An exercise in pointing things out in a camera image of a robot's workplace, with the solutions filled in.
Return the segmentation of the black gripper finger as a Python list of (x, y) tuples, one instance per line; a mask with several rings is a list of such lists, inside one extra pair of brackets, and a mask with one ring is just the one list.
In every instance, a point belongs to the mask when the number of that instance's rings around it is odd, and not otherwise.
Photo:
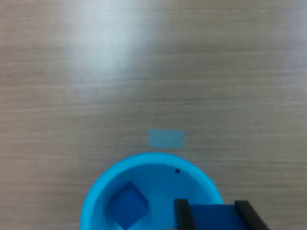
[(175, 199), (174, 209), (178, 230), (196, 229), (193, 214), (191, 212), (190, 204), (187, 199)]
[(270, 230), (247, 200), (236, 200), (234, 206), (247, 230)]

